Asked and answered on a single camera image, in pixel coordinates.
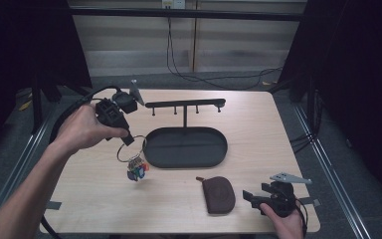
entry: wooden table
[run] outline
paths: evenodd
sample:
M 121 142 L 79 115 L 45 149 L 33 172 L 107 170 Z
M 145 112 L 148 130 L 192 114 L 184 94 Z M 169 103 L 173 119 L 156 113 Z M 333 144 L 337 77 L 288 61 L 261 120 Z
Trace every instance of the wooden table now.
M 67 163 L 52 201 L 62 202 L 59 210 L 47 210 L 46 218 L 60 233 L 266 233 L 273 232 L 270 219 L 251 208 L 242 197 L 248 190 L 270 196 L 261 183 L 270 176 L 287 172 L 301 176 L 273 97 L 260 92 L 141 90 L 146 102 L 225 99 L 218 109 L 202 106 L 199 114 L 188 108 L 188 126 L 209 126 L 223 133 L 228 152 L 212 168 L 160 169 L 150 166 L 138 182 L 126 177 L 126 163 L 116 159 L 122 141 L 113 138 L 79 151 Z M 110 98 L 105 91 L 96 98 Z M 182 126 L 182 109 L 152 109 L 139 106 L 125 115 L 132 135 L 148 135 L 154 129 Z M 137 139 L 120 152 L 123 159 L 141 147 Z M 223 216 L 207 213 L 202 184 L 196 176 L 224 176 L 235 190 L 234 210 Z M 306 186 L 294 185 L 298 198 L 308 196 Z M 308 210 L 308 232 L 319 230 L 312 205 Z

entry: brown pouch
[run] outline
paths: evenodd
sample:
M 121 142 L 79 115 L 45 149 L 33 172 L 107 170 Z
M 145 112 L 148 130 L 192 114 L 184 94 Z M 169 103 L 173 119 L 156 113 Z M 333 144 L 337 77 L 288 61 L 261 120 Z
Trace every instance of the brown pouch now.
M 216 176 L 209 179 L 197 177 L 203 183 L 207 211 L 210 214 L 226 214 L 235 207 L 235 193 L 231 182 L 225 177 Z

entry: human hand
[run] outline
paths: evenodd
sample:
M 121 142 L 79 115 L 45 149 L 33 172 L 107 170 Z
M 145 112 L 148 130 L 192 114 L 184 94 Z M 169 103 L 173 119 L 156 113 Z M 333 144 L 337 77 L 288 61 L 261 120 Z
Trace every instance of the human hand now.
M 96 118 L 96 106 L 87 104 L 72 113 L 61 125 L 54 143 L 59 143 L 69 154 L 92 147 L 108 137 L 125 137 L 124 128 L 109 127 Z
M 302 219 L 299 212 L 295 209 L 288 217 L 279 217 L 266 203 L 262 203 L 260 208 L 265 212 L 274 226 L 280 239 L 302 239 Z

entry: human arm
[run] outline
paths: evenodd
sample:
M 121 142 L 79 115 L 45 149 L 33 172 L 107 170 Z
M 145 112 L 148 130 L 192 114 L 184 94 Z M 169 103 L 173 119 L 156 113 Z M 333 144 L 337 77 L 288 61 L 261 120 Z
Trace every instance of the human arm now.
M 260 208 L 265 212 L 274 226 L 280 239 L 302 239 L 302 219 L 295 209 L 288 217 L 279 217 L 273 209 L 266 203 L 262 203 Z
M 123 128 L 98 122 L 93 105 L 81 106 L 70 115 L 24 182 L 0 208 L 0 238 L 33 238 L 70 156 L 104 138 L 127 134 Z

